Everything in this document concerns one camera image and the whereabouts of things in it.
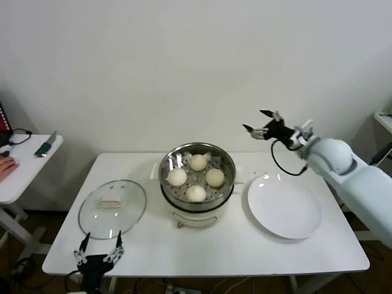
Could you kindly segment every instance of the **white plate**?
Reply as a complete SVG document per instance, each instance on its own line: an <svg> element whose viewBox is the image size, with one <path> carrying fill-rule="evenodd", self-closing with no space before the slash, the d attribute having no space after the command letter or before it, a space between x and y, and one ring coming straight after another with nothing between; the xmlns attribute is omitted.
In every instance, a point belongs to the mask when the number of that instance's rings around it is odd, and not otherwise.
<svg viewBox="0 0 392 294"><path fill-rule="evenodd" d="M256 178L247 198L258 222L278 236L304 239L321 223L321 209L315 197L286 175L275 173Z"/></svg>

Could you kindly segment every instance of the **robotic arm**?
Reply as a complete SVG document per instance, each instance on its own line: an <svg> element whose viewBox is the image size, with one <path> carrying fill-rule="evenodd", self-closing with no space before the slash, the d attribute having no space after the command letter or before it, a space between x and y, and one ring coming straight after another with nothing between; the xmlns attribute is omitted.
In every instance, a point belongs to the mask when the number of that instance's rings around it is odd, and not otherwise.
<svg viewBox="0 0 392 294"><path fill-rule="evenodd" d="M70 275L66 277L64 283L69 294L102 294L100 288L104 274L111 271L124 254L121 231L117 237L116 247L109 254L85 256L89 239L90 233L80 243L79 250L73 252L78 270L72 273L80 272L83 275L83 279L80 285L80 292L69 292L67 279Z"/></svg>
<svg viewBox="0 0 392 294"><path fill-rule="evenodd" d="M346 142L314 135L311 121L291 129L285 126L278 112L260 112L273 120L261 129L244 124L251 137L256 140L275 138L288 150L295 151L307 166L335 188L368 229L392 248L392 179L381 169L361 160ZM302 174L307 166L295 175Z"/></svg>

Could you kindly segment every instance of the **power strip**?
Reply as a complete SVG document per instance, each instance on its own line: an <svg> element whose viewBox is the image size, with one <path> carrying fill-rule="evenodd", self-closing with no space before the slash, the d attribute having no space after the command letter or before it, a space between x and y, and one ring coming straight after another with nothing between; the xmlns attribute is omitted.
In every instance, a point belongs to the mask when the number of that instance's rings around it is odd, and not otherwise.
<svg viewBox="0 0 392 294"><path fill-rule="evenodd" d="M171 284L166 286L165 294L202 294L200 290L174 287Z"/></svg>

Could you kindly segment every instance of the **steamed bun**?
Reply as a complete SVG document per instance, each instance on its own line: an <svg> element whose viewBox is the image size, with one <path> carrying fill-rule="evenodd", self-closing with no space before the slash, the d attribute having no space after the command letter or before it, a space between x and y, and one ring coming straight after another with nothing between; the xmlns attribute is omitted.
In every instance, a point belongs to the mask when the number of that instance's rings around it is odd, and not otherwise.
<svg viewBox="0 0 392 294"><path fill-rule="evenodd" d="M206 196L206 190L200 186L190 186L186 191L186 198L190 202L202 202Z"/></svg>
<svg viewBox="0 0 392 294"><path fill-rule="evenodd" d="M171 170L167 175L167 181L172 186L178 187L185 184L187 179L186 172L182 168L175 168Z"/></svg>
<svg viewBox="0 0 392 294"><path fill-rule="evenodd" d="M221 170L213 168L212 170L208 171L206 175L206 181L211 187L218 188L223 185L225 181L225 175Z"/></svg>
<svg viewBox="0 0 392 294"><path fill-rule="evenodd" d="M204 170L206 168L207 159L204 155L195 154L191 157L189 165L193 170L199 172L200 170Z"/></svg>

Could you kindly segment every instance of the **white wall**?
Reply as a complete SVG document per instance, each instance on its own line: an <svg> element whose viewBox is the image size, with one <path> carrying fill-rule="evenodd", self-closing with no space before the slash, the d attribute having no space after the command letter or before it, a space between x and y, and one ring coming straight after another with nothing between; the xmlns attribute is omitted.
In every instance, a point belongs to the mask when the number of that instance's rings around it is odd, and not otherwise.
<svg viewBox="0 0 392 294"><path fill-rule="evenodd" d="M369 152L359 132L392 94L391 11L390 0L0 0L0 100L15 126L66 141L23 201L67 209L104 151L266 150L241 127L266 123L260 108Z"/></svg>

